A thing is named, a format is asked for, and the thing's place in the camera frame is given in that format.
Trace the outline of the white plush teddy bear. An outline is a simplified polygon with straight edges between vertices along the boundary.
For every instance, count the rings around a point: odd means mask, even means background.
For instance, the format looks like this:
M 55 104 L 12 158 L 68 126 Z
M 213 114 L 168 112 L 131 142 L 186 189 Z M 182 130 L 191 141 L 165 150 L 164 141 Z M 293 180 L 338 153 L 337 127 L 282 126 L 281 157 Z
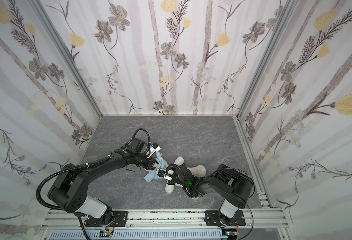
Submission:
M 170 195 L 175 187 L 183 188 L 183 191 L 192 199 L 198 199 L 199 193 L 195 187 L 198 180 L 206 175 L 206 168 L 203 165 L 196 167 L 187 167 L 185 159 L 178 157 L 173 164 L 166 168 L 166 173 L 171 180 L 168 180 L 165 185 L 165 192 Z

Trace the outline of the light blue fleece hoodie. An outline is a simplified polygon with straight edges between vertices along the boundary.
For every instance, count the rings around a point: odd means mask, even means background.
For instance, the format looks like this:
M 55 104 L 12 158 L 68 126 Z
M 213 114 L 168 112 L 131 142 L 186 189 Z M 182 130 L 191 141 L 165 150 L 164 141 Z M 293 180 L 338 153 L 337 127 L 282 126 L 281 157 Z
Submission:
M 144 180 L 148 183 L 152 180 L 159 180 L 160 178 L 156 175 L 156 171 L 158 169 L 166 170 L 168 166 L 166 160 L 162 157 L 162 153 L 157 152 L 155 159 L 158 162 L 157 164 L 155 164 L 155 169 L 148 171 L 148 173 L 144 176 Z

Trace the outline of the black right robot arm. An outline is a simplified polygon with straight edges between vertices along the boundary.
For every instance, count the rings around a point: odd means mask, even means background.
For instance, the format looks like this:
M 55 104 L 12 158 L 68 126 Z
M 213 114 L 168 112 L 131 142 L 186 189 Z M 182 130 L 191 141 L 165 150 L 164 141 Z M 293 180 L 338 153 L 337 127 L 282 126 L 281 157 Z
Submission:
M 198 198 L 217 193 L 223 199 L 219 210 L 221 221 L 230 221 L 239 209 L 247 206 L 254 192 L 254 181 L 240 170 L 220 165 L 207 177 L 196 177 L 185 164 L 171 164 L 165 170 L 157 171 L 157 176 L 166 180 L 168 186 L 180 185 L 190 198 Z

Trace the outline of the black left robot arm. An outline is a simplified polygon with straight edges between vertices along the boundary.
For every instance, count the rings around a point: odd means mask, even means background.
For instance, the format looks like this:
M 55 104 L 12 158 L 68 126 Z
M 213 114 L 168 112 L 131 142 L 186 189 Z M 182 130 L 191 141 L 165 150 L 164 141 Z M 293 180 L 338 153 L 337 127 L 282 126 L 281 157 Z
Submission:
M 161 147 L 157 143 L 146 143 L 132 138 L 123 147 L 110 152 L 106 157 L 83 165 L 68 165 L 52 178 L 55 180 L 48 192 L 54 203 L 50 209 L 69 214 L 80 213 L 101 219 L 108 212 L 108 205 L 88 195 L 89 186 L 112 171 L 134 165 L 152 171 L 159 165 L 155 153 Z

